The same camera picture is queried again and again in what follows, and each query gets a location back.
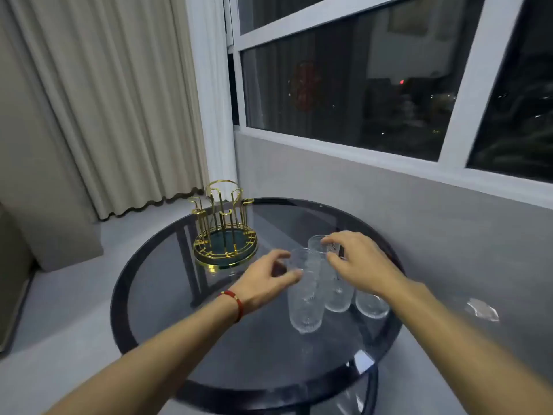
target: dark tinted glass tabletop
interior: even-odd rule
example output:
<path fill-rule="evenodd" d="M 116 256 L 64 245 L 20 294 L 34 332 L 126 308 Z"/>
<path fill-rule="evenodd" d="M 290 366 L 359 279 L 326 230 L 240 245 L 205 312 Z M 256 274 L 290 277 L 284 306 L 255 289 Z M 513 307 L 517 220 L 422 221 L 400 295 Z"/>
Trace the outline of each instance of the dark tinted glass tabletop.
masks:
<path fill-rule="evenodd" d="M 259 198 L 248 211 L 259 249 L 306 247 L 314 235 L 351 230 L 373 238 L 401 269 L 390 245 L 369 225 L 319 203 Z M 113 293 L 111 321 L 122 353 L 193 313 L 239 277 L 248 263 L 216 274 L 194 261 L 196 218 L 161 230 L 130 259 Z M 300 334 L 290 324 L 287 295 L 229 329 L 192 372 L 177 398 L 217 413 L 291 408 L 346 389 L 391 347 L 401 327 L 390 312 L 375 320 L 352 303 L 325 310 L 322 326 Z"/>

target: textured glass cup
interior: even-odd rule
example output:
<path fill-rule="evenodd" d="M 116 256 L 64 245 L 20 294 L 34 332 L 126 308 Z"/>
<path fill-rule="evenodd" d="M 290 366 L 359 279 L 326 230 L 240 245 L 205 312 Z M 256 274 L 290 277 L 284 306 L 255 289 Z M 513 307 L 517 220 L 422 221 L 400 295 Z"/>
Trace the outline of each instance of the textured glass cup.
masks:
<path fill-rule="evenodd" d="M 382 319 L 390 312 L 390 306 L 382 298 L 359 290 L 355 293 L 355 306 L 371 319 Z"/>
<path fill-rule="evenodd" d="M 290 323 L 301 334 L 321 327 L 325 311 L 325 291 L 320 277 L 321 258 L 309 249 L 294 249 L 288 269 L 302 269 L 300 281 L 288 288 Z"/>
<path fill-rule="evenodd" d="M 345 312 L 351 304 L 355 289 L 330 266 L 326 252 L 338 253 L 336 245 L 321 244 L 324 235 L 313 236 L 308 241 L 308 249 L 319 254 L 321 258 L 320 274 L 324 282 L 325 307 L 331 312 Z"/>

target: window pane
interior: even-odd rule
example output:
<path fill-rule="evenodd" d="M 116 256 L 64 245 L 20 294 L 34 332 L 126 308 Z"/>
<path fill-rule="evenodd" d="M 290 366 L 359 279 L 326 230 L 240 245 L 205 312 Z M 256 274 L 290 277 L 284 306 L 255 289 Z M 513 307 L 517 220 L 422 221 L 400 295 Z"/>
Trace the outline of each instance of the window pane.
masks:
<path fill-rule="evenodd" d="M 553 0 L 526 0 L 468 162 L 553 182 Z"/>
<path fill-rule="evenodd" d="M 236 76 L 234 75 L 234 60 L 232 54 L 227 55 L 228 60 L 228 80 L 231 85 L 231 109 L 232 125 L 240 125 L 238 118 L 238 98 L 236 97 Z"/>
<path fill-rule="evenodd" d="M 251 32 L 322 0 L 238 0 L 240 32 Z"/>
<path fill-rule="evenodd" d="M 484 0 L 409 0 L 242 52 L 247 125 L 438 160 Z"/>

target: red string bracelet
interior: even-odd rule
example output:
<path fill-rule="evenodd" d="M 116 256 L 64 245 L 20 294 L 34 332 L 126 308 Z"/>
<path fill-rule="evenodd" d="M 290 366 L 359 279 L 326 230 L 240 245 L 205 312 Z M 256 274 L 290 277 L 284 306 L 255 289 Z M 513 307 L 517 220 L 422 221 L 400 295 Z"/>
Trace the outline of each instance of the red string bracelet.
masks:
<path fill-rule="evenodd" d="M 238 323 L 244 314 L 244 305 L 242 304 L 240 299 L 236 296 L 236 294 L 233 293 L 232 291 L 225 290 L 225 291 L 222 291 L 219 295 L 224 295 L 224 294 L 231 296 L 234 300 L 236 300 L 236 303 L 238 304 L 238 319 L 236 319 L 236 321 L 234 322 L 234 323 Z"/>

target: floor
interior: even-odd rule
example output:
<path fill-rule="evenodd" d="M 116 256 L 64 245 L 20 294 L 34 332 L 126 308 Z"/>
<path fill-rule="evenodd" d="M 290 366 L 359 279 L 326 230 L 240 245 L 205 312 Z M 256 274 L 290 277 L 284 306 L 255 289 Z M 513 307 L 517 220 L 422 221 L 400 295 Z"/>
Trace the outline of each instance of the floor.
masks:
<path fill-rule="evenodd" d="M 41 413 L 120 357 L 109 326 L 115 281 L 145 241 L 190 209 L 186 200 L 176 200 L 101 223 L 103 256 L 37 274 L 11 352 L 0 360 L 0 413 Z M 406 328 L 379 370 L 376 415 L 465 414 Z M 343 409 L 341 399 L 318 405 L 312 412 L 353 415 Z M 169 401 L 161 414 L 201 412 Z"/>

